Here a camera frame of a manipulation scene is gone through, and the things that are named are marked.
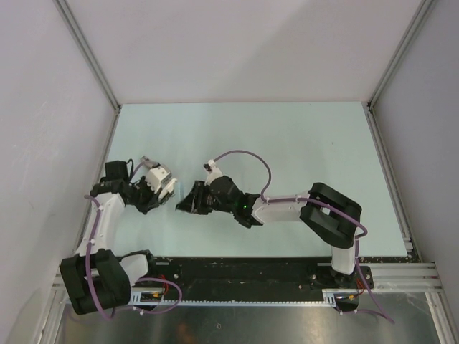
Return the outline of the beige black stapler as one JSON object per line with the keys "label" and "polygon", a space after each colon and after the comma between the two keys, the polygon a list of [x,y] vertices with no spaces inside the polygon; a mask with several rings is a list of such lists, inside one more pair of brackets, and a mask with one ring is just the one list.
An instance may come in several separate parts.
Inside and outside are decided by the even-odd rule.
{"label": "beige black stapler", "polygon": [[145,166],[148,169],[158,168],[161,164],[157,161],[152,161],[150,158],[146,156],[141,157],[141,165]]}

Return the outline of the small light blue stapler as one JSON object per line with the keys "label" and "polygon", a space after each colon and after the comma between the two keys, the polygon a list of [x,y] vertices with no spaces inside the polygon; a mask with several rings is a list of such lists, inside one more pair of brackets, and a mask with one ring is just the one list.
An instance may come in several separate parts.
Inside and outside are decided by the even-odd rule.
{"label": "small light blue stapler", "polygon": [[184,191],[184,185],[182,182],[178,182],[177,183],[177,188],[178,188],[178,191],[179,191],[179,201],[183,201],[186,194],[185,194],[185,191]]}

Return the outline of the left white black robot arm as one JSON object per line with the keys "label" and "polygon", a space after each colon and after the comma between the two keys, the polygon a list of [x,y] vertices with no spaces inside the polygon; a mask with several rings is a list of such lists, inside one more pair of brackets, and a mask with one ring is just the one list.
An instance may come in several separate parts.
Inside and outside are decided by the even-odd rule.
{"label": "left white black robot arm", "polygon": [[164,164],[146,159],[142,165],[148,170],[135,181],[138,169],[132,160],[105,163],[104,176],[85,195],[91,203],[87,227],[74,255],[60,263],[77,315],[125,306],[136,283],[148,287],[157,281],[158,268],[149,250],[118,254],[114,248],[118,221],[126,207],[147,214],[174,195],[177,180]]}

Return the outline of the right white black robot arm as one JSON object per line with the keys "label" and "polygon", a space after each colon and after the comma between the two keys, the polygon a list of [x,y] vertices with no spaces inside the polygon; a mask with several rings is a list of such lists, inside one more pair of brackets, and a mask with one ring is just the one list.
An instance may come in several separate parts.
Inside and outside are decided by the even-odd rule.
{"label": "right white black robot arm", "polygon": [[231,214],[246,227],[274,222],[302,222],[331,246],[331,280],[348,287],[356,280],[356,229],[361,226],[362,207],[324,183],[314,183],[305,193],[262,200],[256,193],[238,189],[228,176],[207,183],[195,181],[176,210],[207,215]]}

